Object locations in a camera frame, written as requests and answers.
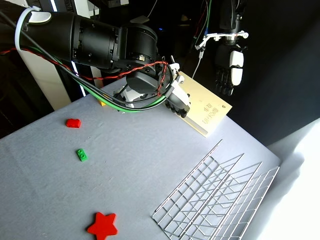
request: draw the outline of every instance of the red star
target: red star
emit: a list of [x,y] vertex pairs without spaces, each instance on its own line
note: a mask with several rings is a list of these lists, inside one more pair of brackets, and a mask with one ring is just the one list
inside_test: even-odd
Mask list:
[[116,214],[112,213],[108,216],[101,212],[95,214],[95,223],[88,228],[88,233],[94,234],[96,240],[105,240],[107,236],[116,235],[118,230],[114,226]]

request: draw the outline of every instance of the yellow object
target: yellow object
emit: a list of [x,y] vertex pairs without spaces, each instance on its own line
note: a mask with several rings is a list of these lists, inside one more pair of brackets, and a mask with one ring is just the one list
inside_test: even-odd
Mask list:
[[100,100],[98,100],[99,101],[99,103],[100,103],[100,105],[103,107],[104,105],[107,105],[107,104],[105,104],[104,102],[102,102],[102,101],[100,101]]
[[232,106],[191,77],[179,72],[184,76],[181,88],[190,94],[190,110],[185,118],[182,118],[191,127],[207,137],[212,133]]

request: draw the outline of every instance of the wire rack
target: wire rack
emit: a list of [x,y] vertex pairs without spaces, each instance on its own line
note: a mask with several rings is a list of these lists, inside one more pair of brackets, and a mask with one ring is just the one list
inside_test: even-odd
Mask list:
[[239,169],[244,154],[219,163],[220,143],[154,211],[171,240],[241,239],[276,176],[279,167],[257,174],[262,162]]

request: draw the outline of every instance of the green lego brick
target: green lego brick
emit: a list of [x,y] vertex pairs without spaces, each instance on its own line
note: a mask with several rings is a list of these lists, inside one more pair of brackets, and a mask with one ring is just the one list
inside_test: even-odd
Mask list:
[[84,151],[82,148],[78,149],[78,150],[76,151],[76,153],[78,154],[81,162],[84,162],[84,161],[86,161],[86,160],[88,159],[85,151]]

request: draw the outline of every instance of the gray table surface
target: gray table surface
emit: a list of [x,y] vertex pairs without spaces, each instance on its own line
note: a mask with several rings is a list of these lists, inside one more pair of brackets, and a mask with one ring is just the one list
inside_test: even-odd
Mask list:
[[165,106],[123,114],[86,96],[0,140],[0,239],[93,240],[86,229],[101,212],[117,214],[110,240],[166,240],[152,213],[221,139],[218,160],[279,164],[228,117],[205,138]]

